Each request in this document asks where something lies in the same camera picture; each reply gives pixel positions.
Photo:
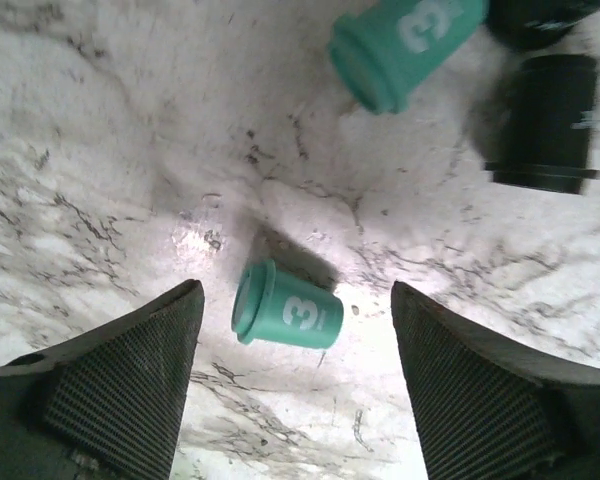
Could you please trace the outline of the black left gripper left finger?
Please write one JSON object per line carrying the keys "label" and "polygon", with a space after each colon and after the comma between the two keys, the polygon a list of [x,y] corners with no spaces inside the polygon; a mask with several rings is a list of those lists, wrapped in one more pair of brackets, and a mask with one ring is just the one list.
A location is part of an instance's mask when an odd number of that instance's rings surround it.
{"label": "black left gripper left finger", "polygon": [[187,280],[0,366],[0,479],[166,479],[204,311]]}

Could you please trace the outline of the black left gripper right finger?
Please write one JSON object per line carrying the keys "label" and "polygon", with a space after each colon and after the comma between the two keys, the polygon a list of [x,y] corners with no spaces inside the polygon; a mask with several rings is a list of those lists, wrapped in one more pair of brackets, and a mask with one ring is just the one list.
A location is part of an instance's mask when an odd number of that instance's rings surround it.
{"label": "black left gripper right finger", "polygon": [[403,283],[402,370],[431,479],[600,479],[600,369],[511,340]]}

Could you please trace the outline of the teal coffee capsule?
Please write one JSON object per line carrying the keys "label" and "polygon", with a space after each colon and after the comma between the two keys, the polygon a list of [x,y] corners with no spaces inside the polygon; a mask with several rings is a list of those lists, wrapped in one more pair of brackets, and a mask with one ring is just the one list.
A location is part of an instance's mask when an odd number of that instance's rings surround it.
{"label": "teal coffee capsule", "polygon": [[379,1],[333,25],[328,44],[340,79],[368,111],[397,114],[408,95],[486,18],[478,0]]}
{"label": "teal coffee capsule", "polygon": [[344,319],[342,301],[264,260],[247,267],[236,293],[231,329],[245,345],[254,340],[328,349]]}

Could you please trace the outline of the black coffee capsule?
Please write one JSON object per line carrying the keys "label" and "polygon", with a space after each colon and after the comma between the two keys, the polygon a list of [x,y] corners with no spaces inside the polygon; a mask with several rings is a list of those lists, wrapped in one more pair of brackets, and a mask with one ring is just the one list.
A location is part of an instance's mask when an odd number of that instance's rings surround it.
{"label": "black coffee capsule", "polygon": [[495,183],[579,195],[600,177],[589,167],[598,62],[584,54],[536,56],[522,62],[498,156],[485,164]]}
{"label": "black coffee capsule", "polygon": [[599,10],[600,1],[492,0],[485,24],[509,48],[539,50],[557,43]]}

